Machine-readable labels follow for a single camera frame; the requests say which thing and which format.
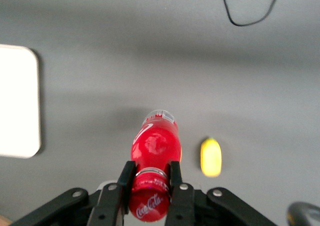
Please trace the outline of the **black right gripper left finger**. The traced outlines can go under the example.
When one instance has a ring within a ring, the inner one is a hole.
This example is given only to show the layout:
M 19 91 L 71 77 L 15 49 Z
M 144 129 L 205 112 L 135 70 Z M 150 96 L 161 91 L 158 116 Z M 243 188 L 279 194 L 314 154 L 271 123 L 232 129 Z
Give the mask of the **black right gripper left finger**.
M 87 225 L 124 224 L 135 173 L 135 162 L 127 161 L 117 182 L 108 183 L 100 190 Z

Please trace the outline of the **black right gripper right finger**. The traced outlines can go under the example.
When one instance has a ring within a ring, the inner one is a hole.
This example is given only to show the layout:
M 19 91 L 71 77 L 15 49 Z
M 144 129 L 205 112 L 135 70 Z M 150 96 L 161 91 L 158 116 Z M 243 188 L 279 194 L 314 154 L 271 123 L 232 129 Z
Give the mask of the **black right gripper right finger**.
M 194 188 L 183 182 L 178 161 L 170 164 L 171 204 L 166 216 L 166 225 L 194 225 Z

